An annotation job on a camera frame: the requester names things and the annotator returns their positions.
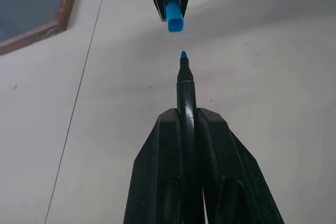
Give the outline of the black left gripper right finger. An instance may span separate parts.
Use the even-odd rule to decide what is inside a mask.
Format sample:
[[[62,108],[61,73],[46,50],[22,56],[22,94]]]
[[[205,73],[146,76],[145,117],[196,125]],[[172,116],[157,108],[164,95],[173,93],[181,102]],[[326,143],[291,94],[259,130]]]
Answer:
[[[220,114],[197,110],[208,224],[285,224],[256,159]]]

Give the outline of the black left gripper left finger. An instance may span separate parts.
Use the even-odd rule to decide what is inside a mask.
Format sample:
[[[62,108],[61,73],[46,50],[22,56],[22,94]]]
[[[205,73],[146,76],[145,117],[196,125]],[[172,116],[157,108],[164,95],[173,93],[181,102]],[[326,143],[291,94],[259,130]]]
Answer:
[[[134,160],[123,224],[182,224],[183,201],[180,122],[168,109]]]

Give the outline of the blue marker cap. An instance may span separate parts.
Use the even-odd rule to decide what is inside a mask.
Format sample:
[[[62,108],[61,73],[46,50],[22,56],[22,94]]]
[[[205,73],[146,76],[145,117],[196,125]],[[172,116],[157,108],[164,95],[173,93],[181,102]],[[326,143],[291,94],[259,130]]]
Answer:
[[[183,30],[184,18],[177,0],[165,0],[165,15],[169,32],[179,33]]]

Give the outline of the black marker with blue tip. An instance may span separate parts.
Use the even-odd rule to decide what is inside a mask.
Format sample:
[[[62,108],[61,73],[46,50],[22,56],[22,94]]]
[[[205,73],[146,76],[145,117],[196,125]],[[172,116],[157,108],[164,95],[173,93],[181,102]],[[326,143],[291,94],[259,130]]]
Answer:
[[[184,172],[183,224],[205,224],[202,185],[197,170],[195,83],[185,51],[181,53],[180,57],[176,90]]]

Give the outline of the wooden framed dark board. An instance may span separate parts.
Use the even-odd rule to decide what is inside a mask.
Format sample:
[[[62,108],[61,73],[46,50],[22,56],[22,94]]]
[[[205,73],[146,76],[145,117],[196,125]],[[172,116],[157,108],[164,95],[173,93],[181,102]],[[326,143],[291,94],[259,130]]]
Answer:
[[[0,55],[64,32],[75,0],[0,0]]]

